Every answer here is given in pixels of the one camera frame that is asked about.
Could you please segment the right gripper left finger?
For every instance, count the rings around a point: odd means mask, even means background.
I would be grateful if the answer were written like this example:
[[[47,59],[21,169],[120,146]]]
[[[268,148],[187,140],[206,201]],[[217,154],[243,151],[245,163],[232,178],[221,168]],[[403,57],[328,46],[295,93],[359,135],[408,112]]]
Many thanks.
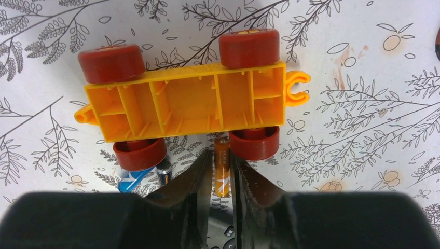
[[[146,197],[26,193],[1,221],[1,248],[205,248],[212,159],[205,150]]]

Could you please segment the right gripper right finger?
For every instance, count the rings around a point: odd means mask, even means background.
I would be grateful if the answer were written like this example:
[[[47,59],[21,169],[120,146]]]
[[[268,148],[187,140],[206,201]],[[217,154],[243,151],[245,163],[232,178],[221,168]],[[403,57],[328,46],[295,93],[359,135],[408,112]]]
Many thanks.
[[[287,192],[230,156],[236,248],[439,248],[398,192]]]

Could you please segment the orange battery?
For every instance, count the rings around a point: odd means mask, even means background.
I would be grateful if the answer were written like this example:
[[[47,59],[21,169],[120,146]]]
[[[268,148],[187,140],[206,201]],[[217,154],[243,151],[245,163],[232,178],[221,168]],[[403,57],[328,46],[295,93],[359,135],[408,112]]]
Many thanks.
[[[214,192],[218,197],[229,197],[230,187],[230,148],[229,139],[217,138],[214,141],[215,179]]]

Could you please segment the black remote control with buttons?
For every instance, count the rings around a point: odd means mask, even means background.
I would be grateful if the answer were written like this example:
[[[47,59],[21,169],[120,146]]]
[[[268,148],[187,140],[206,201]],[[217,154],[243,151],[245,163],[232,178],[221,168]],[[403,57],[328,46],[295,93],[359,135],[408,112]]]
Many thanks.
[[[236,248],[233,216],[227,211],[210,208],[207,233],[207,248],[234,249]]]

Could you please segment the dark blue battery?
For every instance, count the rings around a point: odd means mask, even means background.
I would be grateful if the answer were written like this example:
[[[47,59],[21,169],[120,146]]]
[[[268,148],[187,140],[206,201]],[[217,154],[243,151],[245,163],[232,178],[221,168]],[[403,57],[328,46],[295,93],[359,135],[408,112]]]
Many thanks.
[[[156,165],[156,174],[161,187],[167,185],[172,180],[172,166],[167,158],[164,158]]]

